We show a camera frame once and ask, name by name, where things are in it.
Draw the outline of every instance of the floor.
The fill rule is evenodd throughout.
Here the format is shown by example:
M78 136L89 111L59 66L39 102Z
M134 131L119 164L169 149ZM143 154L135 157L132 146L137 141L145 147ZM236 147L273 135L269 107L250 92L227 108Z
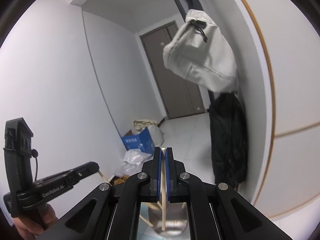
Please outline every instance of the floor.
M209 114L198 114L166 120L160 127L164 136L161 147L172 147L175 160L182 161L187 172L202 181L214 184L211 164ZM146 210L141 214L148 216ZM320 197L309 205L273 222L293 240L307 240L320 221ZM163 239L142 220L139 223L139 240ZM181 236L175 240L188 239Z

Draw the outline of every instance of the door frame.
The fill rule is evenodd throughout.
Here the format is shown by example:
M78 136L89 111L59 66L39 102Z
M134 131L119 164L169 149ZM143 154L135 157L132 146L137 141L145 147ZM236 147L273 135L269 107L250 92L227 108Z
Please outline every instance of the door frame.
M177 30L179 29L176 21L174 20L174 21L169 22L169 23L166 23L166 24L164 24L164 25L162 25L162 26L160 26L160 27L157 27L157 28L155 28L154 30L151 30L151 31L149 31L149 32L147 32L147 33L145 33L145 34L143 34L143 35L140 35L140 40L141 40L142 46L143 46L143 48L144 48L144 52L145 52L145 54L146 54L146 56L147 56L147 59L148 59L148 62L149 62L149 65L150 65L150 68L151 68L153 77L154 77L154 79L155 79L155 81L156 81L157 88L158 88L158 91L159 91L159 94L160 94L160 97L161 97L161 100L162 100L162 104L164 105L164 109L165 109L165 112L166 112L166 114L167 114L167 118L168 118L168 119L169 119L168 109L167 109L167 106L165 105L165 101L164 101L164 98L163 98L163 95L162 95L162 91L161 91L160 86L159 86L159 84L158 84L158 81L157 81L155 72L154 72L154 70L153 70L153 66L152 66L151 60L150 60L149 55L148 55L148 53L147 53L147 48L146 48L146 46L145 46L145 44L144 44L144 42L143 42L143 38L146 37L146 36L148 36L148 35L150 35L150 34L152 34L152 33L154 33L154 32L156 32L156 31L158 31L158 30L161 30L161 29L163 29L163 28L166 28L166 27L168 27L168 26L170 26L170 25L175 25L176 28L177 28ZM204 108L204 104L203 104L201 92L200 92L200 89L199 89L199 85L197 85L197 91L198 91L198 94L199 94L199 96L200 96L201 106L202 106L202 109L204 110L204 112L203 112L203 114L204 114L204 113L206 113L206 109Z

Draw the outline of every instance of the white bag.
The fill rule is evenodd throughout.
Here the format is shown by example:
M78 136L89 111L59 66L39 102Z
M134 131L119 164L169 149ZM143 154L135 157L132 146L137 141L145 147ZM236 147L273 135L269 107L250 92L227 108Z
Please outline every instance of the white bag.
M185 24L164 47L164 66L213 92L237 89L236 61L219 27L204 12L189 10Z
M163 136L158 126L152 124L148 126L149 133L156 147L163 143Z

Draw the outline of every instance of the drawstring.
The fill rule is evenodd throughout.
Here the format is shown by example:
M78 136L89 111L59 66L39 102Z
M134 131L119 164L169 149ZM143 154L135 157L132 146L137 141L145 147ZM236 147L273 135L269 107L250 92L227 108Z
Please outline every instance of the drawstring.
M202 30L203 28L205 28L207 26L207 23L206 22L202 22L202 21L196 21L196 20L193 19L193 20L191 20L189 22L189 25L191 25L192 27L196 28L200 32L200 34L201 34L201 36L203 38L203 41L205 43L207 43L208 37L205 35L204 31Z

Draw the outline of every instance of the black bag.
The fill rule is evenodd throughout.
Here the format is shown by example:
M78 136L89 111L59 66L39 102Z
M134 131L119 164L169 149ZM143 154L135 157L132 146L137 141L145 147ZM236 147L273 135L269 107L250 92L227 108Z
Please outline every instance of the black bag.
M209 107L211 158L215 184L236 187L247 176L248 136L245 116L233 93L222 93Z

